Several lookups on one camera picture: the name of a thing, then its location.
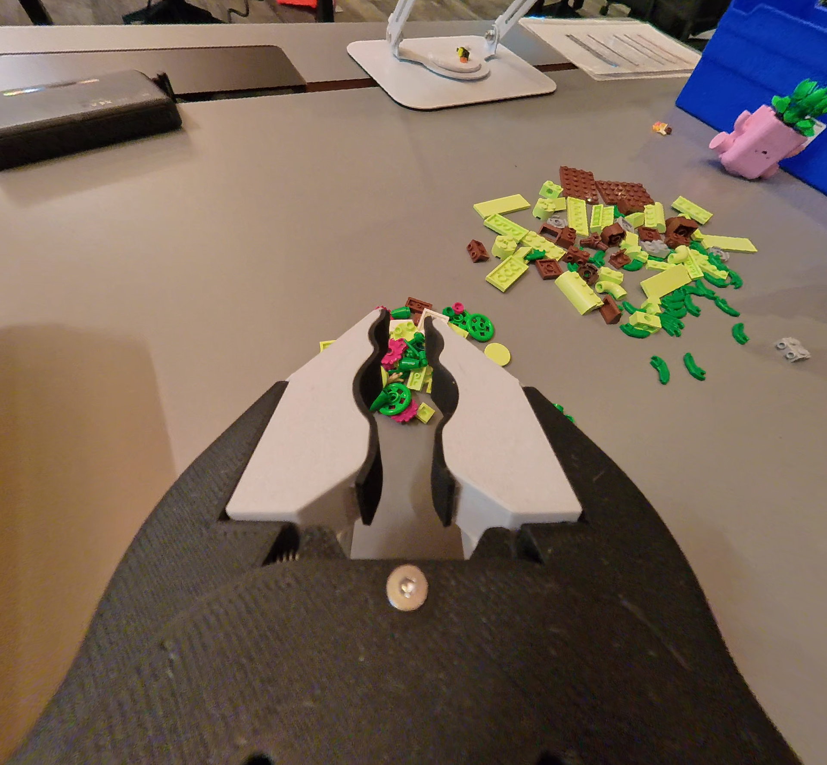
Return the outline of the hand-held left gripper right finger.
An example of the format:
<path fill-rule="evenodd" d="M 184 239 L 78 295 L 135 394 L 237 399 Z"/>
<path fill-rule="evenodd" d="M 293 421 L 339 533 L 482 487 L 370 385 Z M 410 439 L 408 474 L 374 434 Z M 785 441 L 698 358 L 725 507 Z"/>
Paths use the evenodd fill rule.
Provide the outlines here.
<path fill-rule="evenodd" d="M 581 504 L 519 381 L 445 322 L 424 322 L 432 399 L 441 412 L 431 488 L 470 558 L 484 532 L 575 522 Z"/>

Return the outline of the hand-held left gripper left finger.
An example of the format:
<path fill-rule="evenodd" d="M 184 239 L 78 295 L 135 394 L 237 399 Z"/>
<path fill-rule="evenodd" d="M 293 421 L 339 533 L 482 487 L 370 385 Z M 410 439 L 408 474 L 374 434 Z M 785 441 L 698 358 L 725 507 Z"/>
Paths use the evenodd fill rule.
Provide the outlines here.
<path fill-rule="evenodd" d="M 381 496 L 370 405 L 388 340 L 389 311 L 372 310 L 288 377 L 227 503 L 230 519 L 324 525 L 350 556 L 355 522 L 370 524 Z"/>

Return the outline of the heap of small pink green pieces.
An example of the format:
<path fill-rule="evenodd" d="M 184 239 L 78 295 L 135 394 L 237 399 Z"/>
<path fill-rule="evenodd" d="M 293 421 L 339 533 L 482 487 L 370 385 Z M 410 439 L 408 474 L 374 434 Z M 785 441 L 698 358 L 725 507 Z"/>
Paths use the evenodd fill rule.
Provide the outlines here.
<path fill-rule="evenodd" d="M 346 469 L 360 470 L 361 458 L 376 455 L 379 411 L 396 422 L 419 416 L 417 396 L 405 381 L 383 384 L 385 360 L 398 363 L 395 372 L 411 378 L 430 368 L 433 398 L 447 423 L 451 415 L 467 423 L 462 433 L 480 430 L 508 431 L 524 404 L 519 381 L 485 358 L 484 353 L 462 338 L 442 314 L 422 318 L 411 337 L 389 329 L 391 313 L 376 307 L 331 342 L 333 350 L 320 354 L 284 382 L 282 403 L 274 411 L 272 426 L 292 434 L 318 435 L 344 456 Z"/>

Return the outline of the pile of toy bricks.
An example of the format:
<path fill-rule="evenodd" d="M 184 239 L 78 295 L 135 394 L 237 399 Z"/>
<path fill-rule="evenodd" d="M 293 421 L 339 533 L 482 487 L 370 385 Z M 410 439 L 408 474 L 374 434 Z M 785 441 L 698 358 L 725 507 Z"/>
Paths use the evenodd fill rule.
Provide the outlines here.
<path fill-rule="evenodd" d="M 687 318 L 700 316 L 702 300 L 740 317 L 724 294 L 743 285 L 730 266 L 740 253 L 707 251 L 700 242 L 714 235 L 701 228 L 711 211 L 683 195 L 665 206 L 647 191 L 654 204 L 621 215 L 601 197 L 588 204 L 562 191 L 560 179 L 551 180 L 534 204 L 521 194 L 473 204 L 494 241 L 487 247 L 470 240 L 466 251 L 473 263 L 496 261 L 485 281 L 497 291 L 505 293 L 533 269 L 578 315 L 599 315 L 640 340 L 681 337 Z"/>

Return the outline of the large brown studded plate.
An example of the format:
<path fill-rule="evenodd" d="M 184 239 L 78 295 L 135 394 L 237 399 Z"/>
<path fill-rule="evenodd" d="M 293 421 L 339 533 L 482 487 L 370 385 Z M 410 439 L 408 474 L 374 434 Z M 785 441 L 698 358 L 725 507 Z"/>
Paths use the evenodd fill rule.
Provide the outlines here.
<path fill-rule="evenodd" d="M 560 186 L 563 189 L 562 196 L 580 199 L 588 204 L 600 202 L 600 194 L 592 171 L 562 165 L 559 168 L 559 176 Z"/>
<path fill-rule="evenodd" d="M 604 204 L 616 206 L 621 215 L 642 213 L 655 202 L 640 183 L 596 180 L 595 186 Z"/>

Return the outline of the white monitor stand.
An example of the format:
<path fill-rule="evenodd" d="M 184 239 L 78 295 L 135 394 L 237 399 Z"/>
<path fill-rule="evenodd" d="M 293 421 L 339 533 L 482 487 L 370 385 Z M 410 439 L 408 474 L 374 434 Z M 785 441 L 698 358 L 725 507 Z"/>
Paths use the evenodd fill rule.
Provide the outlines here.
<path fill-rule="evenodd" d="M 537 0 L 514 0 L 482 36 L 415 37 L 404 26 L 416 0 L 398 0 L 386 40 L 356 41 L 347 52 L 400 105 L 429 110 L 553 93 L 556 83 L 511 50 L 502 38 Z M 470 49 L 462 66 L 457 47 Z"/>

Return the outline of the pink toy pot plant model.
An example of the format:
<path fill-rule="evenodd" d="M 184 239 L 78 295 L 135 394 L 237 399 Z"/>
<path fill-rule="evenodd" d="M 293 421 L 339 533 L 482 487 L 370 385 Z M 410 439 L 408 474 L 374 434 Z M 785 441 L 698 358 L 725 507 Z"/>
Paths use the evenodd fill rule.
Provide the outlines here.
<path fill-rule="evenodd" d="M 730 173 L 749 180 L 769 178 L 780 161 L 807 146 L 825 112 L 826 88 L 805 79 L 791 95 L 774 96 L 769 105 L 743 111 L 734 129 L 718 133 L 709 148 Z"/>

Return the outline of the black ribbed power brick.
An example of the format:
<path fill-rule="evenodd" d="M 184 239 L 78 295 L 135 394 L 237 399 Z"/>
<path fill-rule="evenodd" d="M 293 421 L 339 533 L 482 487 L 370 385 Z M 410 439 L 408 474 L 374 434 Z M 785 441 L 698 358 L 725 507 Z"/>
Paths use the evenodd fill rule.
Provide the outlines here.
<path fill-rule="evenodd" d="M 126 70 L 2 90 L 1 169 L 179 130 L 168 77 Z"/>

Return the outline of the laminated paper sheet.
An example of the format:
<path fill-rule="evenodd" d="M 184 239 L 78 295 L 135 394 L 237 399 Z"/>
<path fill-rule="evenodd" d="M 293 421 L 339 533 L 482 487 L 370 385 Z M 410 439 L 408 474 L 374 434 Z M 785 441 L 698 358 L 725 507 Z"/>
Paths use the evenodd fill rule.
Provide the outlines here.
<path fill-rule="evenodd" d="M 688 77 L 701 58 L 635 19 L 525 17 L 520 24 L 597 81 Z"/>

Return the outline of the blue storage bin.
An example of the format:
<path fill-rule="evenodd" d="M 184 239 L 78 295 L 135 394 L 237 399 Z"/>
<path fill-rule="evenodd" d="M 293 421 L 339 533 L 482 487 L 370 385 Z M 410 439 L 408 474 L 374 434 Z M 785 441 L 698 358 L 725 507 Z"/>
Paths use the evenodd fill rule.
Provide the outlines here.
<path fill-rule="evenodd" d="M 731 0 L 676 105 L 729 133 L 743 111 L 791 95 L 805 79 L 825 87 L 825 78 L 821 0 Z M 779 167 L 826 192 L 825 142 L 824 115 L 807 146 Z"/>

